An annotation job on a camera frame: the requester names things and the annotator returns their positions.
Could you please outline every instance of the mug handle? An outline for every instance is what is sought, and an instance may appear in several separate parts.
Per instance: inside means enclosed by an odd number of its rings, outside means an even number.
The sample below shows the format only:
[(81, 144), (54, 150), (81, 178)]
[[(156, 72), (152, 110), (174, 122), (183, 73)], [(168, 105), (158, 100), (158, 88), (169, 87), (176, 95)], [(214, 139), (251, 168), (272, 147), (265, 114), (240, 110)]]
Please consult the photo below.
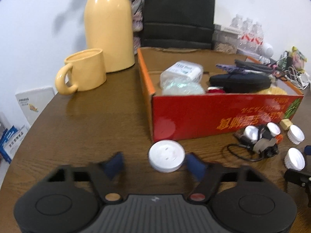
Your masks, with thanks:
[(56, 75), (55, 87), (61, 95), (70, 95), (78, 90), (78, 85), (74, 84), (71, 87), (68, 87), (65, 83), (66, 75), (68, 71), (72, 69), (72, 67), (73, 64), (68, 63), (67, 65), (63, 66)]

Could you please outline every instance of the wall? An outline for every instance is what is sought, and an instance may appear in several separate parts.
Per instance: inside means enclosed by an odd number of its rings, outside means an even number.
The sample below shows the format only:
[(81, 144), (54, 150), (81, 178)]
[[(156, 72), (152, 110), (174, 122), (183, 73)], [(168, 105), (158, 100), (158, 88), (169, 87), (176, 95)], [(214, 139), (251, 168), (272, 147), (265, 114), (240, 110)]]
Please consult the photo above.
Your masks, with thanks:
[[(10, 124), (27, 124), (15, 93), (54, 86), (64, 58), (86, 48), (86, 1), (0, 0), (0, 114)], [(295, 45), (311, 60), (310, 11), (310, 0), (216, 0), (215, 23), (229, 25), (237, 13), (251, 17), (263, 24), (273, 58)]]

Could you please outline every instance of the yellow thermos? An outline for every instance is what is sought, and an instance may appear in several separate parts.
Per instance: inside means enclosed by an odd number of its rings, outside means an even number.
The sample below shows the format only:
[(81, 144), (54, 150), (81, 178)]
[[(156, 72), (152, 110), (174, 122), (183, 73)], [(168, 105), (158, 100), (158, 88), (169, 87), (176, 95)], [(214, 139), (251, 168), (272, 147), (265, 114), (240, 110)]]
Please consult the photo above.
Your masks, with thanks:
[[(134, 4), (135, 14), (142, 3)], [(132, 9), (129, 0), (88, 0), (84, 25), (88, 48), (103, 49), (107, 73), (134, 65)]]

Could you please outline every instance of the brown tabletop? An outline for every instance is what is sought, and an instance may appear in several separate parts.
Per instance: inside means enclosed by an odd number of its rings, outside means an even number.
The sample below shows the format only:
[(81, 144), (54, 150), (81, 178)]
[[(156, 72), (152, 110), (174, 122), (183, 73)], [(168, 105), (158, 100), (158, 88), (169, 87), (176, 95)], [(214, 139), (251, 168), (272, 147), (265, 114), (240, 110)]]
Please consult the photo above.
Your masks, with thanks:
[[(304, 93), (306, 96), (293, 118), (306, 136), (297, 146), (300, 150), (311, 144), (311, 94), (309, 89)], [(180, 141), (186, 152), (195, 152), (203, 160), (238, 167), (245, 162), (223, 149), (234, 142), (232, 134)], [(125, 158), (126, 174), (120, 184), (123, 195), (189, 193), (194, 183), (184, 168), (169, 174), (151, 168), (147, 158), (150, 146), (137, 65), (108, 74), (107, 82), (92, 91), (72, 96), (57, 94), (28, 132), (4, 179), (0, 191), (0, 232), (20, 232), (13, 216), (16, 200), (56, 166), (85, 166), (106, 160), (117, 151), (122, 151)], [(250, 165), (285, 190), (283, 160), (290, 147), (294, 144), (285, 135), (279, 155)], [(290, 232), (311, 232), (311, 209), (307, 207), (304, 188), (289, 183), (288, 193), (298, 207)]]

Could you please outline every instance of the cardboard box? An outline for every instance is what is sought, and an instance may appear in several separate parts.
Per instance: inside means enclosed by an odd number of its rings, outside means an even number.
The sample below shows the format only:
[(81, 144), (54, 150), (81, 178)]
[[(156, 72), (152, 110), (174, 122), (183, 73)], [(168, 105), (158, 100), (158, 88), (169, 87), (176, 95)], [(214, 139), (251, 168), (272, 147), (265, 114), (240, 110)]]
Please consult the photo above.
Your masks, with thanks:
[(153, 141), (205, 137), (234, 132), (248, 125), (279, 123), (281, 119), (293, 117), (303, 94), (291, 83), (281, 80), (278, 80), (277, 86), (288, 95), (161, 95), (160, 74), (177, 61), (201, 64), (204, 71), (208, 72), (201, 81), (202, 87), (207, 89), (210, 76), (225, 73), (215, 65), (232, 65), (234, 59), (251, 58), (211, 50), (138, 49), (142, 92)]

